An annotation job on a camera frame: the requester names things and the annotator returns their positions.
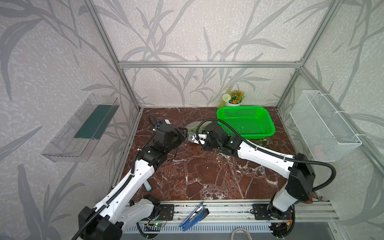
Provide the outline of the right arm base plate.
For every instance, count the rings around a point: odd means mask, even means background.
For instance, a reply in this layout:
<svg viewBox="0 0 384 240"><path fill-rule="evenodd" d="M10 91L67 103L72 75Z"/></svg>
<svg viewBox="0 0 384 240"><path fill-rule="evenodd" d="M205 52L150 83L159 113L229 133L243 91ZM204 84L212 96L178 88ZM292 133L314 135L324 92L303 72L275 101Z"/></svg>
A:
<svg viewBox="0 0 384 240"><path fill-rule="evenodd" d="M283 212L270 204L253 204L250 213L254 215L256 220L288 222L294 215L293 206Z"/></svg>

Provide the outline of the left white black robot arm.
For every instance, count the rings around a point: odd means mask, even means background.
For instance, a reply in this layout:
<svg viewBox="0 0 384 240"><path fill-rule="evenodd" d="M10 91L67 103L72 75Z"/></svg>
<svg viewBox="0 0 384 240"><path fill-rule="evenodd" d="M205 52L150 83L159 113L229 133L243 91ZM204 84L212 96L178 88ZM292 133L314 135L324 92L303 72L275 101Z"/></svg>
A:
<svg viewBox="0 0 384 240"><path fill-rule="evenodd" d="M140 220L149 217L157 204L145 198L129 206L140 187L188 137L186 128L162 123L137 152L131 170L117 186L93 208L84 207L78 215L79 229L74 240L119 240L123 233Z"/></svg>

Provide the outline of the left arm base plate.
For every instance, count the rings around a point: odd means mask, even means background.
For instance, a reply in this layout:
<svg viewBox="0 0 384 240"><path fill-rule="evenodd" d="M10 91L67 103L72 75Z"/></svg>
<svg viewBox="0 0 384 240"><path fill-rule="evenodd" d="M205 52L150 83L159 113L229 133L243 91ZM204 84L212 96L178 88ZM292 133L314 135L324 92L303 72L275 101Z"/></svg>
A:
<svg viewBox="0 0 384 240"><path fill-rule="evenodd" d="M160 204L155 205L152 213L144 220L160 220L160 221L172 221L175 213L175 205L173 204Z"/></svg>

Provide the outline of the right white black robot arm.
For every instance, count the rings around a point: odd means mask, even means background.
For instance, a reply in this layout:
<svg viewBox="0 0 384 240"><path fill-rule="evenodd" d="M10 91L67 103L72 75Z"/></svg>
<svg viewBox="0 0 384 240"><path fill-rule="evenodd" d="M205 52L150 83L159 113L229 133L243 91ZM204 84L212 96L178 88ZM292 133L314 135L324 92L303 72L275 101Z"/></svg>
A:
<svg viewBox="0 0 384 240"><path fill-rule="evenodd" d="M294 204L308 201L313 192L327 187L336 178L337 171L331 164L310 161L303 154L294 156L269 150L245 139L232 127L228 127L233 132L233 135L229 136L222 128L228 124L219 119L208 119L203 123L206 127L203 130L197 128L195 139L203 150L218 149L224 155L259 164L287 179L267 208L267 213L274 219L283 217ZM326 167L331 171L330 177L318 186L314 186L314 165Z"/></svg>

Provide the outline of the clear zip-top bag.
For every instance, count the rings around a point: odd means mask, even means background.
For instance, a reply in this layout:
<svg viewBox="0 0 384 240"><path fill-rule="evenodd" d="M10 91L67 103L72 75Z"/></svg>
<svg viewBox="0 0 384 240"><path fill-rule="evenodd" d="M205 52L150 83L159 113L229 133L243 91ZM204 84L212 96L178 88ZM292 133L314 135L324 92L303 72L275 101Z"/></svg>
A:
<svg viewBox="0 0 384 240"><path fill-rule="evenodd" d="M204 131L205 131L205 128L208 124L210 124L210 122L205 122L203 123L199 130L197 131L197 128L198 126L200 125L202 121L195 121L195 122L192 122L192 123L189 123L185 126L185 128L188 130L188 137L187 137L187 140L189 142L192 142L192 143L198 143L198 141L196 140L196 133L198 133L199 135L199 140L200 140L200 143L201 144L204 144L205 143L205 139L207 138L207 134L204 134Z"/></svg>

